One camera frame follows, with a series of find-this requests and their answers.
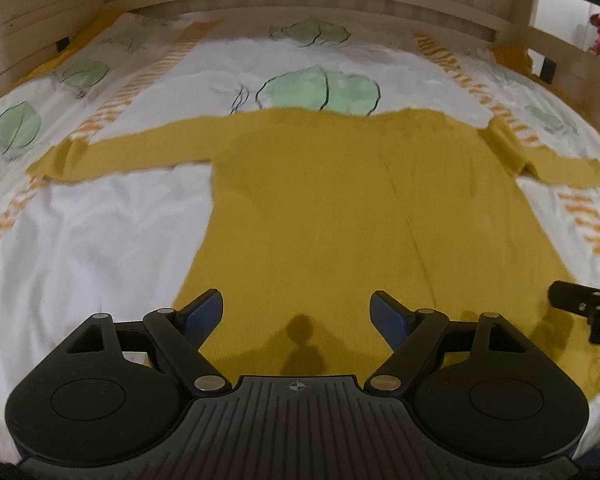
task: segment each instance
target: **yellow sweater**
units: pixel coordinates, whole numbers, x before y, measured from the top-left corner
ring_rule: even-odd
[[[278,109],[92,145],[67,139],[29,174],[79,182],[201,161],[213,163],[214,210],[174,307],[222,292],[224,318],[202,351],[231,380],[364,380],[390,354],[369,321],[380,289],[451,319],[500,312],[589,399],[600,392],[586,321],[546,300],[553,280],[571,277],[514,180],[528,171],[600,186],[596,161],[524,148],[498,119],[476,130],[428,110],[355,118]]]

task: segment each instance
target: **green leaf print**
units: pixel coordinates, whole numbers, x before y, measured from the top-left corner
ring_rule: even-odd
[[[571,120],[562,120],[561,118],[558,118],[553,114],[549,114],[541,108],[533,105],[527,106],[526,110],[531,113],[533,117],[538,119],[544,126],[544,129],[551,134],[557,133],[563,129],[567,129],[567,127],[569,127],[574,134],[577,134],[576,126]]]
[[[321,43],[343,43],[348,40],[351,35],[342,25],[334,25],[333,23],[325,22],[323,20],[317,20],[317,22],[318,27],[320,28],[320,38],[318,38],[318,40]]]
[[[327,103],[327,73],[319,66],[287,72],[267,81],[256,94],[260,108],[322,110]]]
[[[368,77],[327,72],[329,100],[324,110],[341,114],[369,115],[378,106],[380,87]]]
[[[310,45],[315,43],[320,36],[320,27],[315,20],[309,18],[304,22],[294,23],[290,27],[283,27],[282,33],[298,43]]]
[[[304,22],[277,29],[286,37],[302,43],[302,46],[317,44],[339,44],[349,39],[349,31],[341,25],[325,22],[319,18],[307,18]]]
[[[109,72],[101,61],[81,59],[62,72],[60,81],[73,88],[90,88],[100,82]]]
[[[378,106],[378,83],[366,76],[312,66],[267,81],[256,94],[260,108],[299,107],[369,115]]]
[[[8,108],[0,115],[0,148],[4,155],[11,148],[24,148],[40,131],[42,119],[27,101]]]
[[[163,18],[152,18],[151,16],[143,16],[140,19],[143,27],[166,27],[169,25],[169,20]]]
[[[128,51],[130,54],[143,46],[151,36],[151,31],[144,27],[130,27],[109,40]]]

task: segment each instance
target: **bed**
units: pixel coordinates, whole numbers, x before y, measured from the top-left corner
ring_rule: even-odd
[[[209,164],[75,187],[30,179],[29,164],[67,136],[271,107],[424,108],[475,128],[501,116],[528,146],[600,162],[599,60],[529,27],[532,4],[0,0],[0,458],[18,459],[4,425],[13,387],[93,312],[136,320],[172,304],[214,205]],[[557,63],[552,85],[496,62],[515,43]],[[334,86],[352,77],[355,92]],[[600,189],[517,183],[566,269],[600,288]],[[599,442],[600,393],[578,453]]]

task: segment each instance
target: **wall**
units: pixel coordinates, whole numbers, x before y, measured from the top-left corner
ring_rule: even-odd
[[[591,4],[585,0],[538,0],[533,25],[567,43],[584,48],[590,8]]]

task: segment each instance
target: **orange stripe pattern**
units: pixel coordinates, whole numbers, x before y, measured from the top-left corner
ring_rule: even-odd
[[[462,72],[458,60],[450,51],[441,47],[426,34],[416,32],[415,37],[424,56],[439,65],[453,81],[477,98],[480,104],[488,106],[495,116],[503,117],[518,135],[520,142],[530,146],[542,145],[541,139],[533,129],[515,118],[511,110],[499,103],[493,95],[488,94],[485,85],[476,84]],[[583,239],[591,246],[592,254],[600,259],[600,211],[596,208],[594,200],[576,190],[568,193],[560,192],[557,195],[564,210],[573,217],[574,223],[582,232]]]
[[[193,23],[186,28],[161,59],[154,62],[146,72],[139,74],[126,83],[105,104],[97,108],[87,120],[72,131],[69,136],[91,139],[105,126],[113,123],[120,117],[126,107],[133,102],[133,99],[181,62],[214,25],[215,23]],[[39,189],[47,185],[48,183],[43,180],[31,179],[9,202],[6,211],[0,215],[0,240],[6,231],[13,228],[18,213],[25,208]]]

